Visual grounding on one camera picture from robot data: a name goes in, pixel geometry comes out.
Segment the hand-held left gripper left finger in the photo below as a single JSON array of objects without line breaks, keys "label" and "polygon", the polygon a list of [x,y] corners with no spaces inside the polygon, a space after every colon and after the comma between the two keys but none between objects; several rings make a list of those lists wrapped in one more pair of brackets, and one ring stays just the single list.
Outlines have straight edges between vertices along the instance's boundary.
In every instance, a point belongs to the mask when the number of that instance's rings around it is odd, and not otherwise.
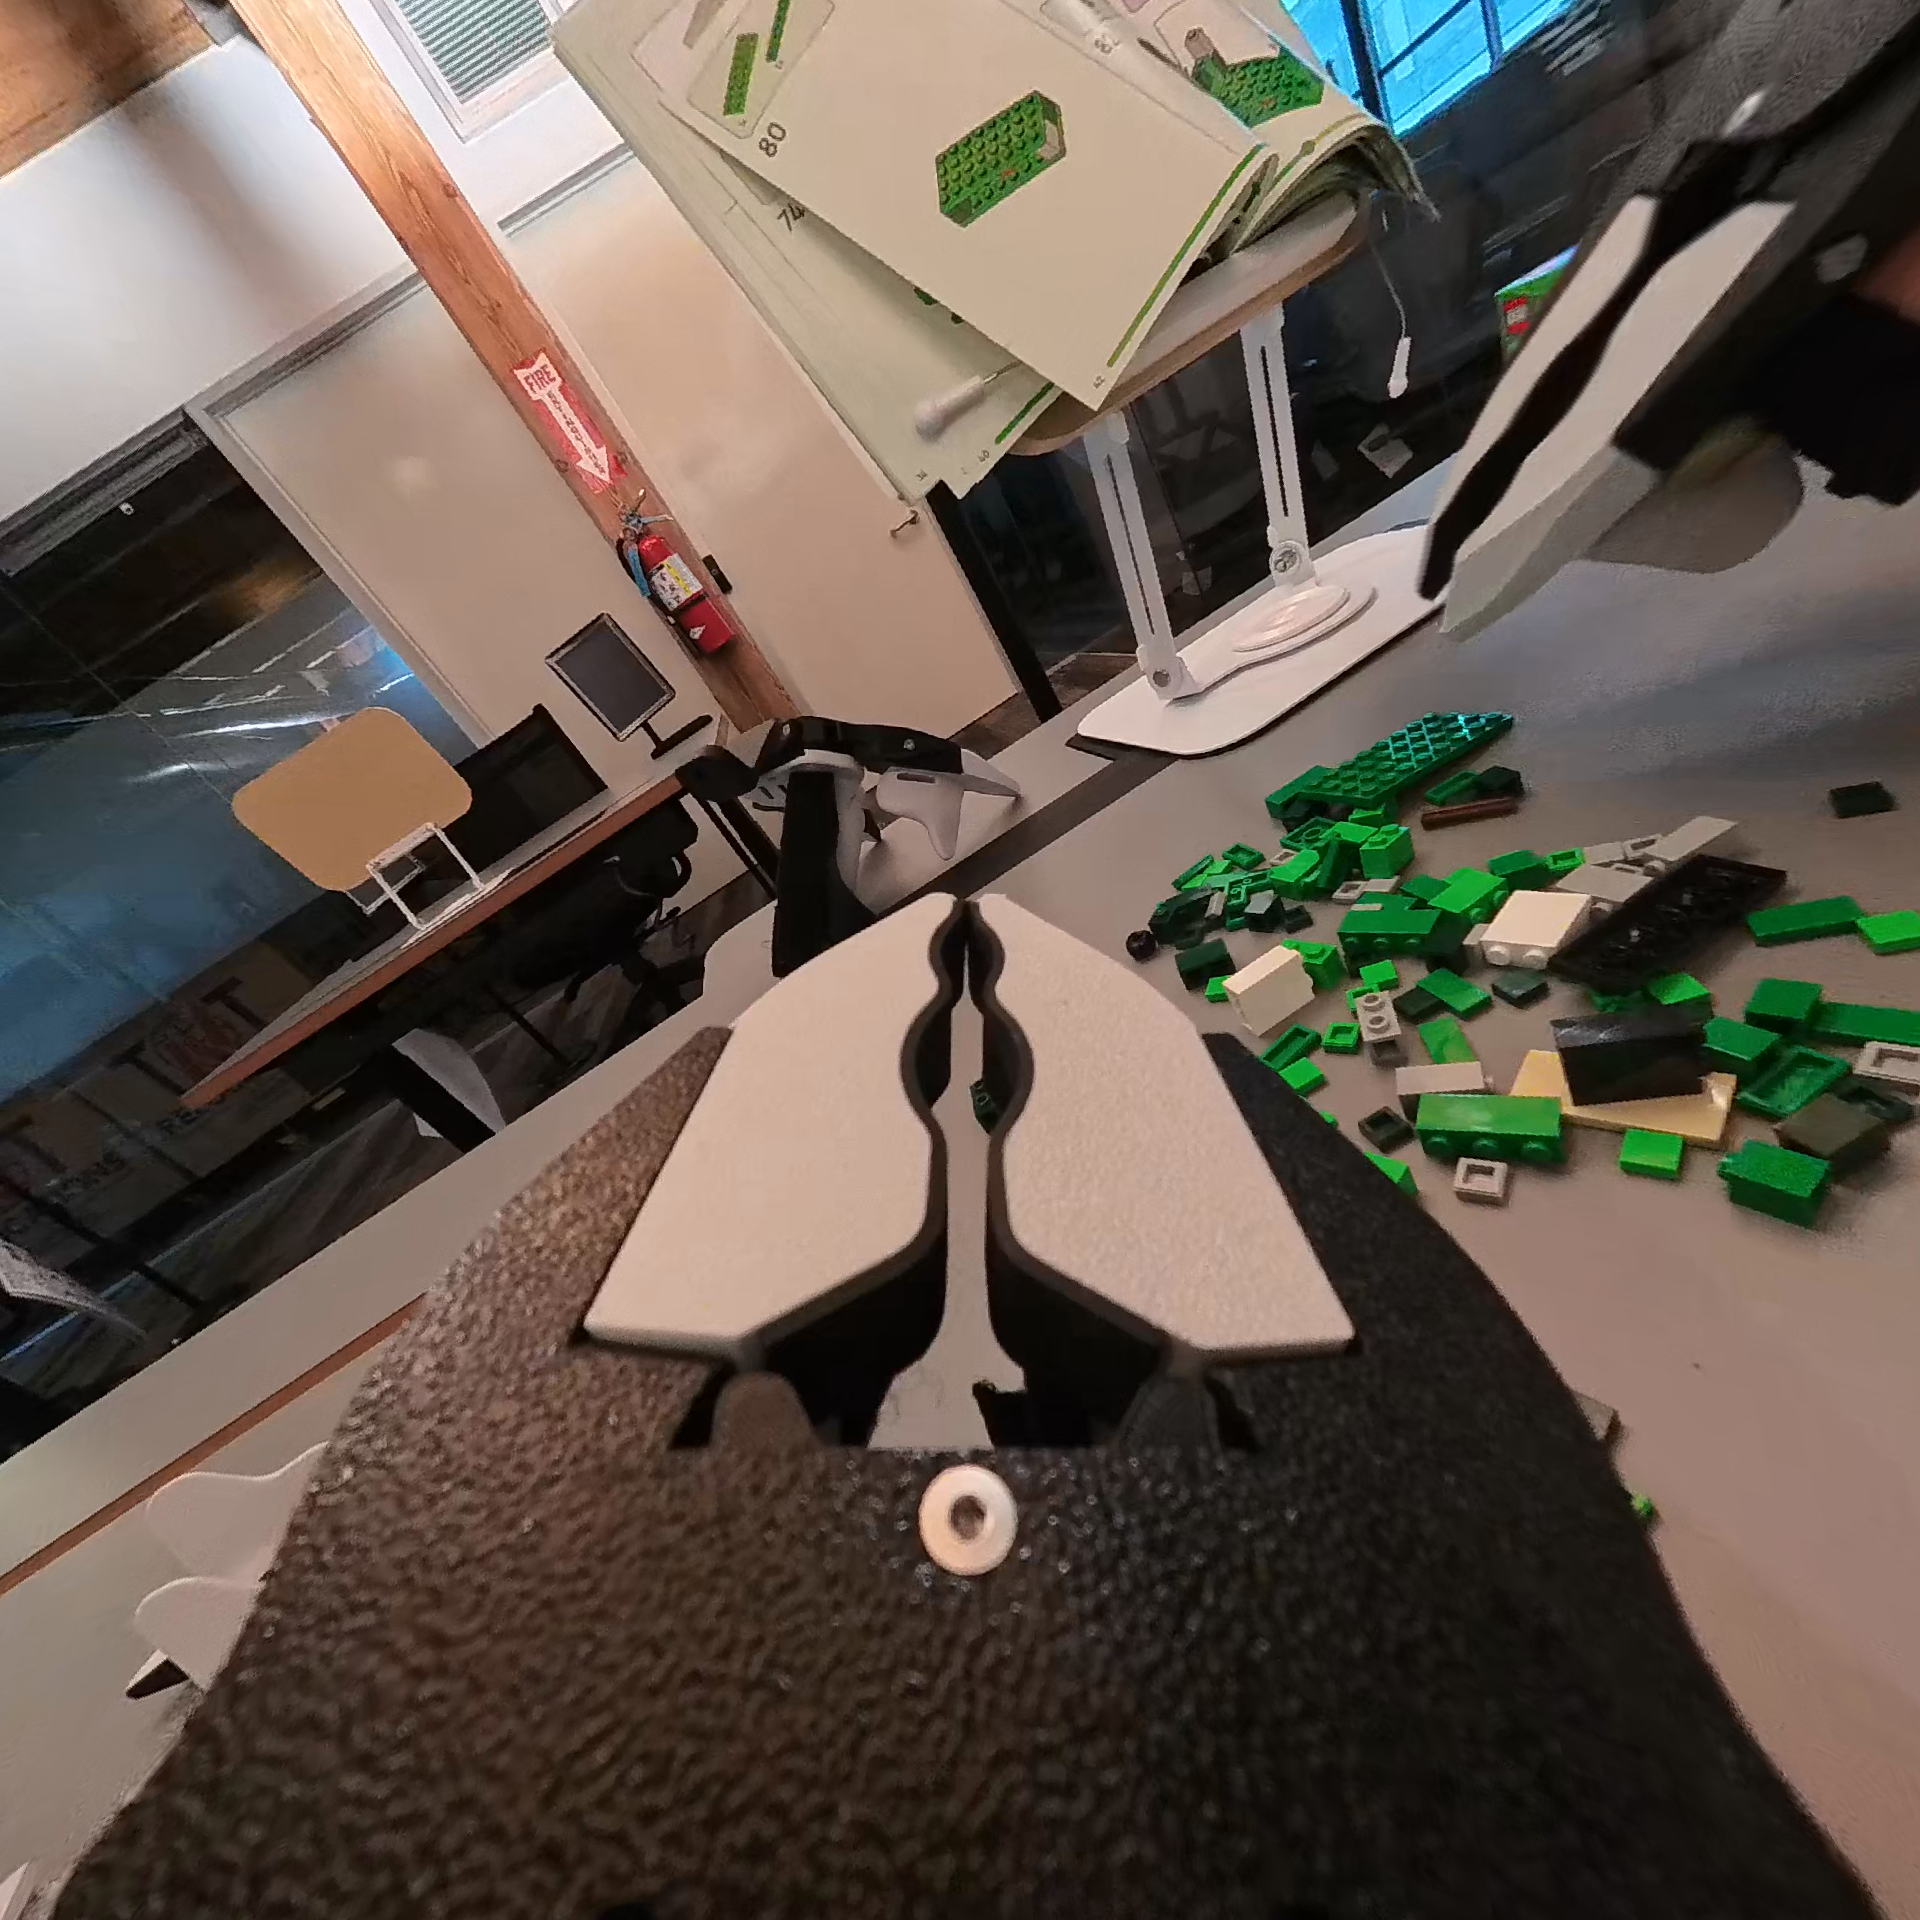
[{"label": "hand-held left gripper left finger", "polygon": [[943,1324],[963,904],[925,896],[737,1020],[583,1317],[605,1347],[777,1375],[873,1439]]}]

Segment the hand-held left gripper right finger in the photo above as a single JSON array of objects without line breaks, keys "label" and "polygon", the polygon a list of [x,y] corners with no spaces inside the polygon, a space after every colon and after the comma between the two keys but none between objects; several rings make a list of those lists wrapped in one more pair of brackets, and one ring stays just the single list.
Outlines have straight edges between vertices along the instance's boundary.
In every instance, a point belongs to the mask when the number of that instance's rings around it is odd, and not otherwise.
[{"label": "hand-held left gripper right finger", "polygon": [[990,1135],[983,1259],[1016,1389],[997,1446],[1083,1449],[1158,1381],[1343,1353],[1355,1327],[1207,1038],[1008,896],[967,904]]}]

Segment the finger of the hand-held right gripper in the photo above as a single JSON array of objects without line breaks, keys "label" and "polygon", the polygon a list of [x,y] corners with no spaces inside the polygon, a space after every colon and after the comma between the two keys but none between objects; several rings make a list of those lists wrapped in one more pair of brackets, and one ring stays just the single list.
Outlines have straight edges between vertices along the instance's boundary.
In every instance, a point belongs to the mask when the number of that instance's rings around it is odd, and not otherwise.
[{"label": "finger of the hand-held right gripper", "polygon": [[1448,587],[1465,542],[1585,388],[1620,315],[1649,275],[1645,257],[1662,216],[1660,196],[1630,196],[1574,251],[1555,300],[1504,367],[1451,464],[1427,527],[1423,591]]},{"label": "finger of the hand-held right gripper", "polygon": [[1563,422],[1465,542],[1445,589],[1446,633],[1472,635],[1521,605],[1662,485],[1616,438],[1787,213],[1782,201],[1742,203],[1649,270]]}]

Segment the pile of green lego bricks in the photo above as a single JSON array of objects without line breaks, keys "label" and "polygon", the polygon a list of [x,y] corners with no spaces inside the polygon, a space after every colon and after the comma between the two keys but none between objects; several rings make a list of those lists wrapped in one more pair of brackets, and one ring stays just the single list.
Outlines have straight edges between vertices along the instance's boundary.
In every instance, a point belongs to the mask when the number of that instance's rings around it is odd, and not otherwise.
[{"label": "pile of green lego bricks", "polygon": [[1624,1176],[1676,1183],[1713,1153],[1727,1201],[1815,1227],[1840,1183],[1915,1125],[1915,988],[1868,998],[1757,975],[1721,1003],[1702,967],[1845,945],[1915,963],[1915,908],[1813,896],[1740,857],[1740,824],[1583,847],[1448,854],[1433,836],[1505,823],[1528,796],[1487,752],[1505,710],[1429,710],[1264,798],[1271,833],[1200,854],[1125,955],[1169,955],[1259,1063],[1302,1097],[1334,1061],[1392,1079],[1357,1118],[1372,1164],[1413,1187],[1421,1149],[1455,1198],[1502,1204],[1519,1168],[1556,1171],[1576,1128]]}]

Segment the large glass window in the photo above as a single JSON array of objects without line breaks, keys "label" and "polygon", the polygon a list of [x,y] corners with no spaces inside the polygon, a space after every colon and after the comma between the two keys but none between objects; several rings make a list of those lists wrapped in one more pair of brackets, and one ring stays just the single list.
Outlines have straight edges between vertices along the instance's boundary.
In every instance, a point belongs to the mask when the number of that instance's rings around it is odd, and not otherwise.
[{"label": "large glass window", "polygon": [[1668,3],[1287,3],[1334,85],[1420,159],[1630,150],[1701,15]]}]

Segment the black and white object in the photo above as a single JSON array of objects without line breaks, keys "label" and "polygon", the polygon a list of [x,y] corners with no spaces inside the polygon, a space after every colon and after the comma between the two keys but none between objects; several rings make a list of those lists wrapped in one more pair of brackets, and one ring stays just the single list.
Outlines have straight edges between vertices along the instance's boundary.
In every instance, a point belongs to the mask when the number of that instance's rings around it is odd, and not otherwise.
[{"label": "black and white object", "polygon": [[998,765],[924,727],[797,716],[764,728],[758,747],[709,745],[678,768],[702,803],[758,799],[781,813],[771,972],[800,972],[875,924],[857,893],[861,849],[884,824],[924,827],[951,860],[967,792],[1020,799]]}]

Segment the wooden edged desk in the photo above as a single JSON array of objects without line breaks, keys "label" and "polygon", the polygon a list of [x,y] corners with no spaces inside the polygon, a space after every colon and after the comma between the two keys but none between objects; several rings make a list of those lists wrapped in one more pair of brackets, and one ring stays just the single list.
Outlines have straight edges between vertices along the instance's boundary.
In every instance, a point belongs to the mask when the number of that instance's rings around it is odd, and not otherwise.
[{"label": "wooden edged desk", "polygon": [[253,1075],[273,1068],[299,1044],[343,1021],[350,1009],[417,972],[432,955],[503,913],[513,900],[549,884],[607,838],[630,829],[669,803],[688,799],[683,783],[688,771],[689,759],[683,759],[672,773],[646,787],[601,798],[590,806],[576,806],[559,823],[543,827],[533,841],[481,871],[478,881],[448,896],[422,925],[397,932],[369,952],[327,973],[235,1053],[181,1092],[177,1109],[198,1113],[212,1107]]}]

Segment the black office chair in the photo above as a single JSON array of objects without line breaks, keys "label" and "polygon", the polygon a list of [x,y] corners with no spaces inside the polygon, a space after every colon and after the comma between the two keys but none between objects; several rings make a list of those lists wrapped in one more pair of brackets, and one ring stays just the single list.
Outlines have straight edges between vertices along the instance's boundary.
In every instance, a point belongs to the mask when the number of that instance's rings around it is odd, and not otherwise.
[{"label": "black office chair", "polygon": [[[542,705],[457,768],[470,806],[448,838],[478,871],[607,796],[587,756]],[[656,972],[643,945],[664,903],[688,884],[695,841],[686,803],[649,808],[505,904],[470,945],[496,963],[496,980],[525,991],[563,980],[576,995],[604,969],[619,969],[637,988]]]}]

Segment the small computer monitor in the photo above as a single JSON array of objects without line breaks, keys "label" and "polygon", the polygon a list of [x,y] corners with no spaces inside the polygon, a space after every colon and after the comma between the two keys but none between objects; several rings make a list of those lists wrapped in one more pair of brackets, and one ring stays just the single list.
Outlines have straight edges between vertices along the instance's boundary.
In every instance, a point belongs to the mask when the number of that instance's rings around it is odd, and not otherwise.
[{"label": "small computer monitor", "polygon": [[643,736],[654,759],[672,755],[712,724],[711,713],[697,710],[660,731],[660,716],[678,693],[612,615],[587,620],[543,662],[604,731],[619,740]]}]

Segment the beige board stand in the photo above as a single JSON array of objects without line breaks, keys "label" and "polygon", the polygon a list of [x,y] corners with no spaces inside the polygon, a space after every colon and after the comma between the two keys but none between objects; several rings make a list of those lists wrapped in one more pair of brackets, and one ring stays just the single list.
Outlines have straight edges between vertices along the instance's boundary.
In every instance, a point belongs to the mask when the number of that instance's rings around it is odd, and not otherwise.
[{"label": "beige board stand", "polygon": [[[239,787],[231,811],[317,887],[347,896],[373,889],[409,927],[425,931],[493,891],[448,838],[470,803],[469,782],[412,723],[369,705]],[[420,918],[393,872],[430,843],[453,857],[464,887]]]}]

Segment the red fire extinguisher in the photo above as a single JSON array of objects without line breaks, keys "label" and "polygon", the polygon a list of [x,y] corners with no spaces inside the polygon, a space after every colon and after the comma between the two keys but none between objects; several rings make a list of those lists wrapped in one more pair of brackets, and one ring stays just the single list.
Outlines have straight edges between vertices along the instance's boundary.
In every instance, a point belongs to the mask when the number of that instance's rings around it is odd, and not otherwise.
[{"label": "red fire extinguisher", "polygon": [[614,553],[639,597],[673,628],[689,654],[712,657],[735,640],[732,615],[712,598],[697,566],[688,565],[659,517],[623,511]]}]

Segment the white door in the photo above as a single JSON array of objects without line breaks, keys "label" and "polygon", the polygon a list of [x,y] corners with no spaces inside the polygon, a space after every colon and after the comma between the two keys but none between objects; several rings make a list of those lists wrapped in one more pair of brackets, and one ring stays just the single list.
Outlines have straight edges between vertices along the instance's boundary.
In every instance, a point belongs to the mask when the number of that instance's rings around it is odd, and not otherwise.
[{"label": "white door", "polygon": [[[583,166],[505,241],[806,713],[953,731],[1014,693],[936,527],[871,472],[632,157]],[[683,713],[716,708],[417,276],[376,280],[192,415],[469,733],[547,704],[629,782],[639,742],[614,742],[547,665],[596,615]]]}]

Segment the open instruction booklet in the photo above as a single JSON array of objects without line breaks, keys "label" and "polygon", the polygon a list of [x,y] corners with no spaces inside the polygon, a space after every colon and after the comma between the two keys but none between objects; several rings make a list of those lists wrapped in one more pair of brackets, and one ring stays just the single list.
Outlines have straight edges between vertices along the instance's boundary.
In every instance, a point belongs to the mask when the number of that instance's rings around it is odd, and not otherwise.
[{"label": "open instruction booklet", "polygon": [[1423,198],[1280,5],[595,3],[553,47],[903,499],[1065,444]]}]

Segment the red and white arrow sign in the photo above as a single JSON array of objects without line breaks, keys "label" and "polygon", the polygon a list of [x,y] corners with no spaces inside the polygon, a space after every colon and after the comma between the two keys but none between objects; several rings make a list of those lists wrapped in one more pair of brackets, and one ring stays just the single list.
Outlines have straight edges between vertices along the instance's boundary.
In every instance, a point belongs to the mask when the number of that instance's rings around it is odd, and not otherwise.
[{"label": "red and white arrow sign", "polygon": [[623,465],[607,444],[605,432],[595,421],[592,409],[569,387],[549,352],[536,352],[519,360],[511,374],[527,401],[550,422],[583,485],[595,493],[612,492],[623,478]]}]

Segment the wooden pillar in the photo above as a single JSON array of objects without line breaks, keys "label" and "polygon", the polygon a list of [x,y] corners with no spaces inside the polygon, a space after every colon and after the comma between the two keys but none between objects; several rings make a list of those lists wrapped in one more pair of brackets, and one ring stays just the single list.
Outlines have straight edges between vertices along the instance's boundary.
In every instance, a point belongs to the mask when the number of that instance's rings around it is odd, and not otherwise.
[{"label": "wooden pillar", "polygon": [[[535,437],[601,544],[616,555],[623,511],[659,517],[659,532],[673,537],[712,598],[724,604],[726,593],[700,565],[697,544],[643,469],[564,332],[519,276],[496,229],[469,203],[345,12],[328,3],[235,3],[232,12]],[[583,485],[550,422],[513,380],[513,366],[536,352],[549,352],[605,432],[623,465],[612,492],[595,493]]]}]

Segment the glass partition wall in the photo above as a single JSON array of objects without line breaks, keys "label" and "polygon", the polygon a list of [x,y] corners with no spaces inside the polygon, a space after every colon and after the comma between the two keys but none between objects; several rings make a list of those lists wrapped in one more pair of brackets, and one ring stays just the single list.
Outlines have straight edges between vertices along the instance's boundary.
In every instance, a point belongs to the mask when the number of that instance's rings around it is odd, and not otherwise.
[{"label": "glass partition wall", "polygon": [[284,1269],[232,1244],[321,1097],[184,1092],[381,932],[232,815],[368,705],[473,747],[188,415],[4,518],[4,1245],[125,1318],[4,1300],[4,1456]]}]

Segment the wall vent grille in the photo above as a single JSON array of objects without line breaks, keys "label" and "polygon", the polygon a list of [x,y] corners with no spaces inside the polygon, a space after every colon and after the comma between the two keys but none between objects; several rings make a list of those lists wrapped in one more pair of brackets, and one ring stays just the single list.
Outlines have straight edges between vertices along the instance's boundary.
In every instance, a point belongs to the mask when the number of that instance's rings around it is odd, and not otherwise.
[{"label": "wall vent grille", "polygon": [[549,53],[555,3],[381,3],[451,102],[475,105]]}]

